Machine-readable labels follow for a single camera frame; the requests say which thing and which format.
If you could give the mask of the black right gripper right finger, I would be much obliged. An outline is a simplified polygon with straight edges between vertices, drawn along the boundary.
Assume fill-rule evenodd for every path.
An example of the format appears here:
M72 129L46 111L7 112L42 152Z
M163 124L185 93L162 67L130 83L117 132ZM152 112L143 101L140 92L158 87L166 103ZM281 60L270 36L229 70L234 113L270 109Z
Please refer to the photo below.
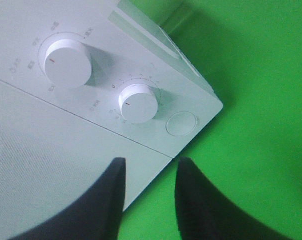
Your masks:
M178 161L174 200L183 240L286 239L235 206L190 158Z

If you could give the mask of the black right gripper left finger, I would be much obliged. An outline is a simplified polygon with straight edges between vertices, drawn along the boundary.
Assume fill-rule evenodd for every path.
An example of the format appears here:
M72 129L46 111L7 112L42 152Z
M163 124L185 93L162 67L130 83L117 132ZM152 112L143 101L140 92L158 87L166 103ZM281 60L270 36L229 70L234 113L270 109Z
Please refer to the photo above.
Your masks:
M79 199L16 240L115 240L118 238L126 191L126 160L112 160Z

